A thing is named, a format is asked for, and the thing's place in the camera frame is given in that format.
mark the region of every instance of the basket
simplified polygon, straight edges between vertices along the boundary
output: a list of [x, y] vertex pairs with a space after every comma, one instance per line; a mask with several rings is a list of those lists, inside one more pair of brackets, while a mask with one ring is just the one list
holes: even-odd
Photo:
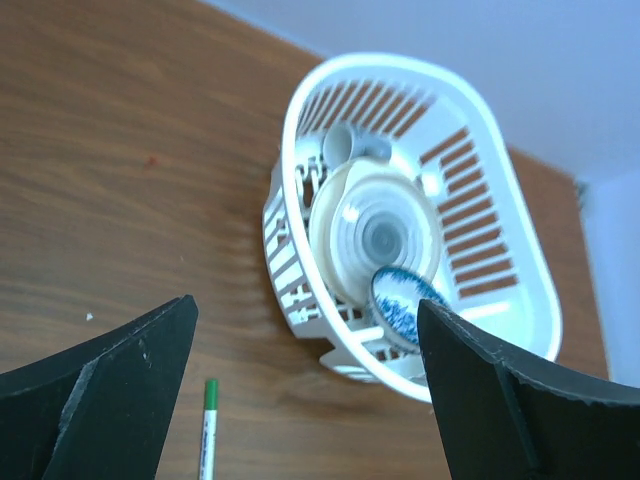
[[267, 269], [297, 338], [326, 338], [331, 370], [430, 402], [420, 355], [336, 300], [307, 239], [313, 195], [327, 177], [321, 144], [336, 121], [388, 139], [390, 163], [420, 179], [437, 206], [443, 253], [433, 280], [483, 330], [554, 361], [562, 318], [531, 218], [489, 108], [460, 77], [388, 54], [349, 54], [316, 67], [289, 104], [263, 212]]

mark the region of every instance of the white plastic basket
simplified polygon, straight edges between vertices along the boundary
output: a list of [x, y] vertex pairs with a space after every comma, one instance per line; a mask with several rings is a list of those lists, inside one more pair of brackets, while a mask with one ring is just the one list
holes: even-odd
[[433, 284], [452, 309], [555, 360], [558, 298], [493, 115], [457, 75], [388, 54], [324, 62], [300, 83], [287, 110], [263, 233], [269, 276], [295, 336], [327, 338], [334, 349], [320, 362], [335, 372], [431, 401], [420, 356], [396, 351], [380, 327], [337, 302], [311, 253], [311, 199], [327, 175], [321, 141], [336, 121], [389, 139], [391, 163], [421, 176], [443, 228]]

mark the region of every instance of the green marker cap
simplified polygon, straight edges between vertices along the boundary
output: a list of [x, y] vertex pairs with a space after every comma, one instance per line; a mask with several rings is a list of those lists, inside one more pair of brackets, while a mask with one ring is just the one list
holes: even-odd
[[218, 380], [210, 378], [204, 384], [204, 409], [218, 409]]

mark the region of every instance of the wood grain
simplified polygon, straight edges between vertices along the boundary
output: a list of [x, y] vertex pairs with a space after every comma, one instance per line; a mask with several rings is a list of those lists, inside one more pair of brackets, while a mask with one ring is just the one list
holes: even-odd
[[[192, 293], [158, 478], [195, 478], [209, 376], [219, 478], [449, 477], [429, 406], [328, 373], [270, 289], [261, 209], [318, 59], [191, 0], [5, 0], [0, 42], [0, 371]], [[514, 157], [562, 302], [560, 360], [603, 376], [571, 182]]]

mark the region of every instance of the marker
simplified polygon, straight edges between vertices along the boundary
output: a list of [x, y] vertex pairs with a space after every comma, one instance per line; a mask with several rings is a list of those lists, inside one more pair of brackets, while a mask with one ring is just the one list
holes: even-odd
[[204, 386], [204, 419], [200, 450], [200, 480], [213, 480], [218, 418], [218, 380], [207, 380]]

